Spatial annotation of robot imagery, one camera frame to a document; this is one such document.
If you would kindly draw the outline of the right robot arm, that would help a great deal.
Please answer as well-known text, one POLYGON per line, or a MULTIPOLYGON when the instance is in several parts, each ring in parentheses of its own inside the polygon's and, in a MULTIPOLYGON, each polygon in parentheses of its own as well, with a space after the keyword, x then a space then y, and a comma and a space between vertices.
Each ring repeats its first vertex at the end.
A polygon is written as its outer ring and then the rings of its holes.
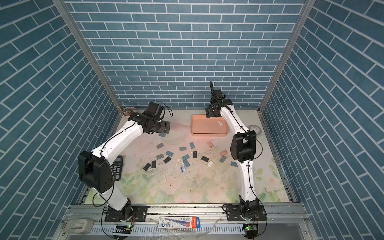
POLYGON ((257 156, 257 134, 251 131, 241 121, 236 113, 233 102, 227 99, 220 89, 215 89, 213 82, 209 82, 211 100, 206 108, 207 118, 222 117, 233 133, 230 152, 232 158, 238 161, 241 175, 240 207, 246 212, 255 210, 260 206, 259 197, 256 194, 255 180, 253 176, 253 160, 257 156))

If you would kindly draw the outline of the pink storage tray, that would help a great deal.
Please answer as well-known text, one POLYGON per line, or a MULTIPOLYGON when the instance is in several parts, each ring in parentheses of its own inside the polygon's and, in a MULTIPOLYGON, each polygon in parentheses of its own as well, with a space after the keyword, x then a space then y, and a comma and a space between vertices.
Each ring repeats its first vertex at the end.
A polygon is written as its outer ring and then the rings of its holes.
POLYGON ((229 127, 223 117, 207 118, 206 115, 192 115, 191 133, 197 137, 225 137, 229 127))

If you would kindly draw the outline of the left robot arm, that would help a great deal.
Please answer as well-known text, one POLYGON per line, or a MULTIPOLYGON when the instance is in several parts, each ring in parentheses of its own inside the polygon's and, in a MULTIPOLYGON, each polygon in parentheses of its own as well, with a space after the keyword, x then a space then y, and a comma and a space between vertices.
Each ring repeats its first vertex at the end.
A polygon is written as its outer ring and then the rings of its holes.
POLYGON ((142 134, 170 132, 171 123, 164 121, 166 111, 172 110, 162 102, 149 102, 143 113, 133 112, 116 134, 90 152, 78 156, 79 177, 89 188, 97 190, 103 200, 116 213, 128 219, 131 215, 131 201, 123 195, 116 184, 112 165, 118 155, 142 134))

